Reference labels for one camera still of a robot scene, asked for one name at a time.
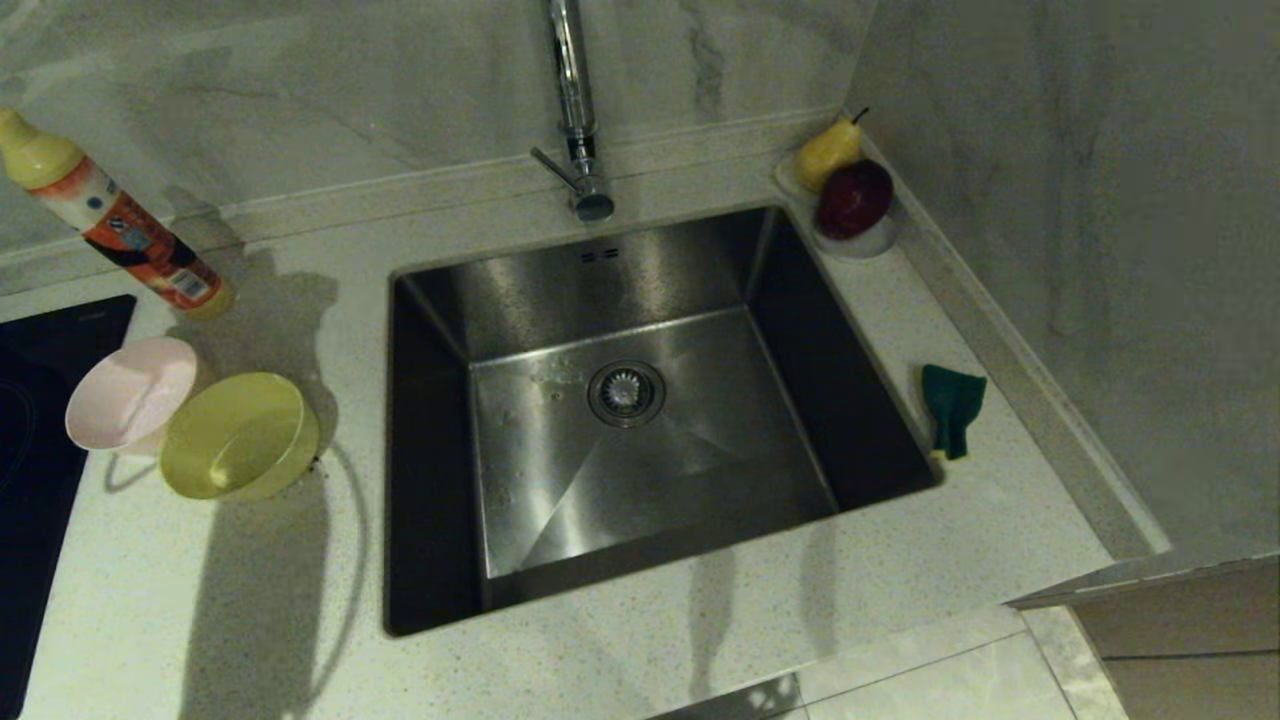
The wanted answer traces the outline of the black induction cooktop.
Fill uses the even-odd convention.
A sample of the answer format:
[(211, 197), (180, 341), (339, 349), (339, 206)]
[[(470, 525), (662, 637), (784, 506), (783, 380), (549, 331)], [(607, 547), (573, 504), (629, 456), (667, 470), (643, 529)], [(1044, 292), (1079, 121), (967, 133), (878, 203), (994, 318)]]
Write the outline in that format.
[(124, 293), (0, 322), (0, 720), (18, 720), (87, 452), (70, 396), (124, 343)]

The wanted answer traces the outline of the yellow plastic bowl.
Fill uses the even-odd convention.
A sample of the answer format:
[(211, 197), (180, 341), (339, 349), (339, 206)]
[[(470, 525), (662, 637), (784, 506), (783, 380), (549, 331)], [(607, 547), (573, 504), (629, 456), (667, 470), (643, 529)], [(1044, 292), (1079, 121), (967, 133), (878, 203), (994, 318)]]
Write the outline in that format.
[(307, 471), (319, 441), (317, 416), (292, 380), (242, 373), (183, 404), (169, 423), (157, 468), (186, 498), (268, 498)]

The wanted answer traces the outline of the chrome faucet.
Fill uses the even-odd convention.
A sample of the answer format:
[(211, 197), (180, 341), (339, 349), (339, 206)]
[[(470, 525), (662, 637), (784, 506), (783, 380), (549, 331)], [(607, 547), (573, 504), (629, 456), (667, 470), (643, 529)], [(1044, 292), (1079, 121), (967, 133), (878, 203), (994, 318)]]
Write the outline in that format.
[(558, 128), (568, 163), (562, 165), (538, 147), (530, 149), (530, 156), (567, 188), (570, 210), (579, 222), (605, 223), (614, 215), (614, 200), (596, 149), (598, 123), (579, 0), (544, 3), (556, 68)]

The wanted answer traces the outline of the green and yellow sponge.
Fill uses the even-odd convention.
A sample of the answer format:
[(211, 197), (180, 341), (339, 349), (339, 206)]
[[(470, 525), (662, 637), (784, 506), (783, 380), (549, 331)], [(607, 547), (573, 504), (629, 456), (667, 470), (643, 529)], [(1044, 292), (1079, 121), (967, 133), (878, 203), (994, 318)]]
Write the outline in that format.
[(922, 393), (932, 416), (932, 450), (947, 460), (969, 455), (966, 432), (979, 416), (988, 387), (983, 375), (970, 375), (934, 364), (922, 368)]

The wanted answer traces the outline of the dark red apple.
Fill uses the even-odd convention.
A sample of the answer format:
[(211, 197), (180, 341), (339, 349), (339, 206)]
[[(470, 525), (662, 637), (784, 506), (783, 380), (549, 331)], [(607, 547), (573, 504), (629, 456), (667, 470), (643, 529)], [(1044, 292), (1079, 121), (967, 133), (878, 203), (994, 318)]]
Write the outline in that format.
[(864, 159), (842, 167), (819, 192), (815, 227), (828, 238), (851, 240), (888, 213), (893, 195), (893, 178), (879, 163)]

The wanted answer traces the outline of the round metal drain strainer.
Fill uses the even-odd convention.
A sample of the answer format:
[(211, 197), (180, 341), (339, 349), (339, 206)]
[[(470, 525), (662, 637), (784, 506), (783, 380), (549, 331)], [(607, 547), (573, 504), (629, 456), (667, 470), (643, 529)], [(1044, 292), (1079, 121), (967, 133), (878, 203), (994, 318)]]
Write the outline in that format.
[(666, 404), (666, 378), (650, 364), (625, 359), (608, 363), (588, 384), (588, 406), (608, 427), (634, 429), (653, 421)]

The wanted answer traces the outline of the small white dish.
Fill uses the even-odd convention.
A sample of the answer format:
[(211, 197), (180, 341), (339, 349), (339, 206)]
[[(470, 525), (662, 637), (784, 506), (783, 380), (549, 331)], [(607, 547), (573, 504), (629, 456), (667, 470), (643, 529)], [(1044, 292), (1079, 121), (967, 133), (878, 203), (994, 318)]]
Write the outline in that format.
[(869, 259), (887, 252), (893, 246), (897, 233), (897, 227), (892, 218), (892, 210), (896, 204), (895, 183), (893, 201), (888, 213), (878, 223), (851, 240), (832, 240), (823, 236), (815, 227), (815, 209), (819, 193), (805, 191), (797, 184), (794, 173), (794, 158), (795, 154), (792, 152), (777, 163), (773, 170), (774, 182), (782, 188), (785, 195), (801, 208), (801, 217), (809, 224), (818, 245), (824, 252), (836, 258)]

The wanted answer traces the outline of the yellow pear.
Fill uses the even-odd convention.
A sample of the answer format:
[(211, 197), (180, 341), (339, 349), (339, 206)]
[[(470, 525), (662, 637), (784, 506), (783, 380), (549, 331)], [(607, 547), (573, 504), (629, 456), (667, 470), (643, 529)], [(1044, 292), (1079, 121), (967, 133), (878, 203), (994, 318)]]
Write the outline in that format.
[(861, 119), (870, 110), (863, 108), (851, 117), (837, 120), (808, 140), (795, 154), (794, 173), (797, 184), (812, 193), (819, 193), (827, 179), (840, 168), (861, 156), (864, 129)]

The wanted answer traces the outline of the pink plastic bowl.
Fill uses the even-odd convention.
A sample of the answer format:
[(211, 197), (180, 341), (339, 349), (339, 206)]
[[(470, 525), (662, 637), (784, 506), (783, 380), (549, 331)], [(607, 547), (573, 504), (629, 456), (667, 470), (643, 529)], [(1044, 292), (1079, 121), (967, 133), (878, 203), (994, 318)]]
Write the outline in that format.
[(88, 451), (156, 457), (172, 419), (211, 379), (210, 365), (183, 340), (131, 342), (76, 387), (64, 416), (67, 436)]

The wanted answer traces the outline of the orange label dish soap bottle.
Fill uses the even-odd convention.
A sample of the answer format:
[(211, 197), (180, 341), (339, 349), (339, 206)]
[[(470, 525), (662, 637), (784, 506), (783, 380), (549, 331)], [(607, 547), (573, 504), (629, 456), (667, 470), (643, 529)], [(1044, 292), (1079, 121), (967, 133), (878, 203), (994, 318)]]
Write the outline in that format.
[(14, 184), (178, 313), (207, 319), (232, 306), (230, 283), (77, 143), (0, 108), (0, 158)]

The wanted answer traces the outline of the stainless steel sink basin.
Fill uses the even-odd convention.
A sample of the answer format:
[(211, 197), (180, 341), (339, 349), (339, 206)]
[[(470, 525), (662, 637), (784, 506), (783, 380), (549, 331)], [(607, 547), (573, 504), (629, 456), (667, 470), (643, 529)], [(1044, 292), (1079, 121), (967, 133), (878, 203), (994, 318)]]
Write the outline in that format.
[[(598, 420), (595, 370), (667, 384)], [(435, 630), (942, 483), (794, 217), (746, 208), (390, 281), (383, 625)]]

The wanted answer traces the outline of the beige wooden cabinet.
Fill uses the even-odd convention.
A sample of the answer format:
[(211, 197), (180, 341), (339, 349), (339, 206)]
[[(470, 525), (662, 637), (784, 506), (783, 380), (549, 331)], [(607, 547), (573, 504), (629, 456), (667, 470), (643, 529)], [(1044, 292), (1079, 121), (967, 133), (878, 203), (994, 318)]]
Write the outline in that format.
[(1280, 720), (1280, 553), (1012, 607), (1076, 720)]

